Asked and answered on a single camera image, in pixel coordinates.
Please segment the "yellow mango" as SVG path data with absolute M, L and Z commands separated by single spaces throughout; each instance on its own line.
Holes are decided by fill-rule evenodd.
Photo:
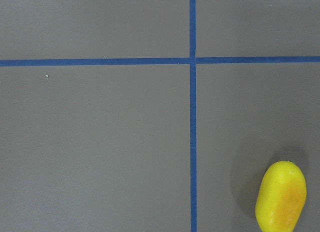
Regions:
M 261 231 L 293 231 L 307 197 L 300 168 L 290 161 L 272 164 L 265 172 L 255 205 Z

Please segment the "vertical blue tape strip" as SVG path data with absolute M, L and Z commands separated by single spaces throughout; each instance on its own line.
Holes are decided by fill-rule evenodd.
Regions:
M 196 0 L 189 0 L 189 138 L 190 138 L 190 230 L 197 229 L 197 65 Z

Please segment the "horizontal blue tape strip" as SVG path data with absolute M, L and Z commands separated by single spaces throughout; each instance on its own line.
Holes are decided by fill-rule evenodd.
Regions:
M 318 63 L 319 56 L 275 57 L 197 57 L 197 58 L 99 58 L 99 59 L 35 59 L 1 60 L 2 67 L 34 66 L 98 66 L 98 65 L 181 65 L 181 64 L 256 64 Z

